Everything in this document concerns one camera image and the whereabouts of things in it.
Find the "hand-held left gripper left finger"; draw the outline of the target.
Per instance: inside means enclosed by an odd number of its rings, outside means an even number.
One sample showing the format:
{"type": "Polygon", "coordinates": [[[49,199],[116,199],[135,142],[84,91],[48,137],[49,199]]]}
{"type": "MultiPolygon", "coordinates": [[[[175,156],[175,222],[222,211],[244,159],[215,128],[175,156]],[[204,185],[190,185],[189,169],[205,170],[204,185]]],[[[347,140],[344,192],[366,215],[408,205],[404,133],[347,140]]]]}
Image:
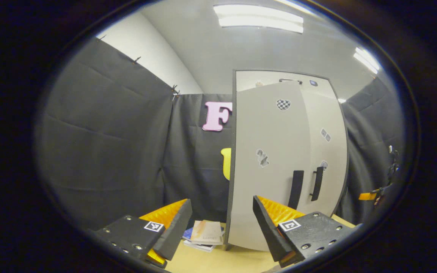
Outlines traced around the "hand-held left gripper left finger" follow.
{"type": "Polygon", "coordinates": [[[165,268],[191,216],[191,199],[183,199],[139,217],[122,216],[98,229],[95,235],[134,261],[165,268]]]}

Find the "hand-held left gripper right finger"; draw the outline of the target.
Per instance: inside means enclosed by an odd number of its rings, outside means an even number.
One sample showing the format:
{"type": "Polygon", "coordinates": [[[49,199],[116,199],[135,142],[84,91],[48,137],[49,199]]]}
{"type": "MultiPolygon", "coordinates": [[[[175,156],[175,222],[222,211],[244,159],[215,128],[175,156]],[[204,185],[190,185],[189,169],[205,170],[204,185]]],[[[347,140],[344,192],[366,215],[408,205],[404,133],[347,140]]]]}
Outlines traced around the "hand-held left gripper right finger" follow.
{"type": "Polygon", "coordinates": [[[282,268],[318,256],[361,227],[321,212],[304,214],[257,195],[253,212],[273,260],[282,268]]]}

